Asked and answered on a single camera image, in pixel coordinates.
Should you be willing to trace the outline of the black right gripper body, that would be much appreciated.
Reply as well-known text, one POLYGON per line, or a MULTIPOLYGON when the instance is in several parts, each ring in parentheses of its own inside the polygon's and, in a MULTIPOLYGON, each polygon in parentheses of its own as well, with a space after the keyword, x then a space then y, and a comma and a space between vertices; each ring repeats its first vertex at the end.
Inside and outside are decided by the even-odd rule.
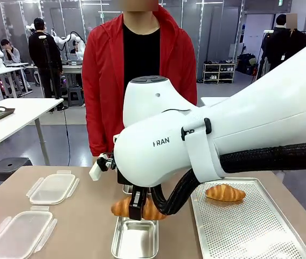
POLYGON ((124 193, 132 193, 134 185, 129 182, 120 172, 119 169, 117 169, 117 183, 123 185, 123 192, 124 193))

